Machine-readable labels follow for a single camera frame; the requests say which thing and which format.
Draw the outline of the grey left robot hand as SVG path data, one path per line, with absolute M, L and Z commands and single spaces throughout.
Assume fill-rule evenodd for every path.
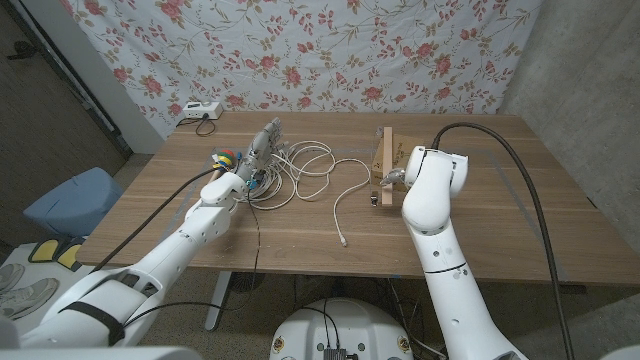
M 276 152 L 282 136 L 281 121 L 278 117 L 268 122 L 250 143 L 235 172 L 244 181 L 249 181 L 254 174 L 264 170 L 271 162 L 271 154 Z

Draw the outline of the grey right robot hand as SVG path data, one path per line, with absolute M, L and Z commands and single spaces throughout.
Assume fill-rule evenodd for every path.
M 403 168 L 394 168 L 387 173 L 380 181 L 381 186 L 387 186 L 405 182 L 406 170 Z

